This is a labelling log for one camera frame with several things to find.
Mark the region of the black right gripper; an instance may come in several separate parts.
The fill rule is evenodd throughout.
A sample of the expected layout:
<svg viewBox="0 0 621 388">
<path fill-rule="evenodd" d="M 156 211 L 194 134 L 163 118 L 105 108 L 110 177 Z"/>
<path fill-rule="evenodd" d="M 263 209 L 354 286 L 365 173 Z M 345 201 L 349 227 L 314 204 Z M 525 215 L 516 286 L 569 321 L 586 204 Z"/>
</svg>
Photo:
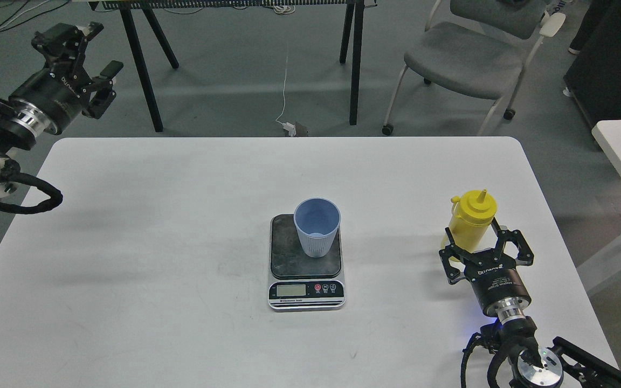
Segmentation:
<svg viewBox="0 0 621 388">
<path fill-rule="evenodd" d="M 527 288 L 522 282 L 516 265 L 530 267 L 534 253 L 520 230 L 508 230 L 500 226 L 496 218 L 491 221 L 497 242 L 493 249 L 471 253 L 456 245 L 449 227 L 445 228 L 448 243 L 439 250 L 442 267 L 449 285 L 455 285 L 466 279 L 471 283 L 481 311 L 488 317 L 497 316 L 497 304 L 511 299 L 527 308 L 532 302 Z M 517 249 L 513 259 L 505 254 L 505 246 L 512 243 Z M 464 264 L 464 270 L 453 267 L 450 258 L 456 258 Z"/>
</svg>

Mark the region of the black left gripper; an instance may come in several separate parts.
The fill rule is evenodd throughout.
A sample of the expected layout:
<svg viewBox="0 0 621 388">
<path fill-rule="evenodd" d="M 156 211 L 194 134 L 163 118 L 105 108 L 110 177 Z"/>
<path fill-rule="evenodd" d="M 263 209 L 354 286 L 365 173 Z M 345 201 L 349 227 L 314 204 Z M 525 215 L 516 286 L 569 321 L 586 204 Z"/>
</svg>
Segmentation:
<svg viewBox="0 0 621 388">
<path fill-rule="evenodd" d="M 32 135 L 60 135 L 79 115 L 98 120 L 116 98 L 114 81 L 124 63 L 111 61 L 99 76 L 84 69 L 88 43 L 104 25 L 56 24 L 35 32 L 31 46 L 43 55 L 44 69 L 33 74 L 9 97 L 14 115 L 8 119 Z"/>
</svg>

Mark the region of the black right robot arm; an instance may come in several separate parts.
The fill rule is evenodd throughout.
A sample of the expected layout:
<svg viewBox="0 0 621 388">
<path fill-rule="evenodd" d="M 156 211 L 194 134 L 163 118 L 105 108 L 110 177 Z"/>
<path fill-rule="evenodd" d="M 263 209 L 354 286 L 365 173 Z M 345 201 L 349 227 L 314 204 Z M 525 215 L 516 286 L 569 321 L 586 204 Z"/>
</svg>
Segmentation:
<svg viewBox="0 0 621 388">
<path fill-rule="evenodd" d="M 555 337 L 552 347 L 542 347 L 535 338 L 537 326 L 525 308 L 532 298 L 517 267 L 532 265 L 534 255 L 522 232 L 502 228 L 493 219 L 497 242 L 475 253 L 457 245 L 450 228 L 448 243 L 439 250 L 449 284 L 469 281 L 481 312 L 493 322 L 473 333 L 463 349 L 460 385 L 467 386 L 467 364 L 475 347 L 491 354 L 486 382 L 498 387 L 503 363 L 511 368 L 511 387 L 560 387 L 571 376 L 582 387 L 621 387 L 621 371 L 563 337 Z"/>
</svg>

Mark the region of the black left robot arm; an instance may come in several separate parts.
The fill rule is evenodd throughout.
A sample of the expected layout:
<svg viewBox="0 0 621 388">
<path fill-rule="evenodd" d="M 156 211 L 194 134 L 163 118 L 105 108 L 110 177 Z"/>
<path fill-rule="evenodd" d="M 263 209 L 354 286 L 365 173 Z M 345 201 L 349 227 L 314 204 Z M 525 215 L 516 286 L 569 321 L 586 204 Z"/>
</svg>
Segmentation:
<svg viewBox="0 0 621 388">
<path fill-rule="evenodd" d="M 62 134 L 79 115 L 97 120 L 106 112 L 123 63 L 113 60 L 95 77 L 84 69 L 86 47 L 103 28 L 96 22 L 57 24 L 33 37 L 31 45 L 44 56 L 44 67 L 9 98 L 0 98 L 0 212 L 44 213 L 63 201 L 59 189 L 22 172 L 9 152 L 32 149 L 42 133 Z"/>
</svg>

